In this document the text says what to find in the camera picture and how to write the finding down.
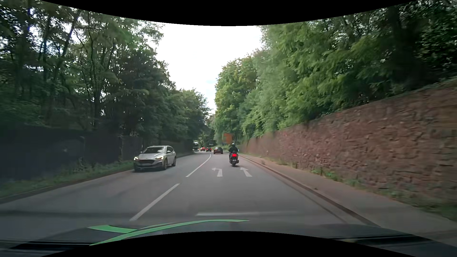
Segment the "sky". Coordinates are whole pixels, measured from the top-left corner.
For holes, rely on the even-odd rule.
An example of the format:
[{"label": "sky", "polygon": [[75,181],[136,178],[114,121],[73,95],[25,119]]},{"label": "sky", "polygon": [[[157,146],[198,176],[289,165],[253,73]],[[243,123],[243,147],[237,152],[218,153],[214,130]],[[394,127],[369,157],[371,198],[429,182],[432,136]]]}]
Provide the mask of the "sky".
[{"label": "sky", "polygon": [[177,89],[195,88],[216,110],[214,97],[218,74],[229,61],[261,48],[261,32],[255,26],[197,26],[166,23],[157,46],[157,59],[168,63]]}]

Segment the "tree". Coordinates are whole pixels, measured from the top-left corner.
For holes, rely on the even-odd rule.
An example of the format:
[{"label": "tree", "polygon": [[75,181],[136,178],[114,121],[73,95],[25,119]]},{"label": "tree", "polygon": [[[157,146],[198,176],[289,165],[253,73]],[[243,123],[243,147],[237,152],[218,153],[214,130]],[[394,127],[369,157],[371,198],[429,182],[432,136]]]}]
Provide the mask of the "tree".
[{"label": "tree", "polygon": [[259,26],[263,49],[219,74],[216,135],[248,139],[457,75],[456,6],[419,0]]},{"label": "tree", "polygon": [[106,130],[188,140],[206,99],[176,90],[157,60],[162,25],[39,0],[0,3],[1,126]]}]

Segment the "wall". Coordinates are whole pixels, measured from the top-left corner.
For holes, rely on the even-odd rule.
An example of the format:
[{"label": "wall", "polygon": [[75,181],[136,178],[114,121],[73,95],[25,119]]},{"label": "wall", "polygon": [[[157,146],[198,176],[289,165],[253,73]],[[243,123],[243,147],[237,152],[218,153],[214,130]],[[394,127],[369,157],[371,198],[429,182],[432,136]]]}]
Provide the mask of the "wall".
[{"label": "wall", "polygon": [[457,202],[457,86],[383,99],[252,138],[242,151],[375,189]]},{"label": "wall", "polygon": [[62,167],[133,160],[142,140],[71,129],[22,126],[0,131],[0,184],[59,173]]}]

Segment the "white lane marking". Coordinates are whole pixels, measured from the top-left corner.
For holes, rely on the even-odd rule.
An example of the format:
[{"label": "white lane marking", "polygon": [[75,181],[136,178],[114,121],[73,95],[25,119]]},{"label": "white lane marking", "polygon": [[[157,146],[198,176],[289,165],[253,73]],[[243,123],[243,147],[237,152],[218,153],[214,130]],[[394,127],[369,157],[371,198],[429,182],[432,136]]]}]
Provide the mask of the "white lane marking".
[{"label": "white lane marking", "polygon": [[212,170],[213,170],[213,171],[219,170],[219,172],[218,172],[218,177],[222,177],[222,169],[212,168]]},{"label": "white lane marking", "polygon": [[298,214],[297,211],[264,211],[264,212],[211,212],[211,213],[204,213],[199,212],[195,216],[245,216],[245,215],[252,215],[252,216],[259,216],[259,215],[278,215],[278,214]]},{"label": "white lane marking", "polygon": [[148,204],[148,206],[146,206],[144,209],[142,209],[139,213],[137,213],[135,216],[133,216],[130,221],[135,221],[135,220],[138,220],[139,217],[141,217],[141,215],[143,215],[145,212],[147,212],[151,207],[154,206],[154,204],[158,203],[163,197],[165,197],[165,195],[167,195],[168,193],[170,193],[173,189],[175,189],[177,186],[179,186],[179,183],[172,186],[170,189],[168,189],[165,193],[163,193],[161,196],[157,197],[157,199],[155,199],[154,201],[152,201],[152,203]]},{"label": "white lane marking", "polygon": [[240,170],[244,171],[244,174],[246,175],[246,177],[252,177],[251,174],[249,174],[249,172],[247,172],[248,170],[246,170],[246,168],[241,167]]},{"label": "white lane marking", "polygon": [[198,170],[198,168],[200,168],[203,164],[205,164],[205,162],[202,163],[200,166],[198,166],[197,169],[195,169],[194,171],[192,171],[192,172],[191,172],[189,175],[187,175],[186,177],[189,177],[190,175],[192,175],[192,173],[194,173],[196,170]]}]

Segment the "car wheel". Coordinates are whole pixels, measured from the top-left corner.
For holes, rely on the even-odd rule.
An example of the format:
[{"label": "car wheel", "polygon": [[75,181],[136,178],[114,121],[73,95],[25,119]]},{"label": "car wheel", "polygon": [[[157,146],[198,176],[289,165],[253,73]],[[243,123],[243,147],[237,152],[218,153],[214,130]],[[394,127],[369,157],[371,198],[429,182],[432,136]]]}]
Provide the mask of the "car wheel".
[{"label": "car wheel", "polygon": [[167,159],[164,160],[164,166],[162,167],[162,170],[166,170],[168,166],[168,161]]}]

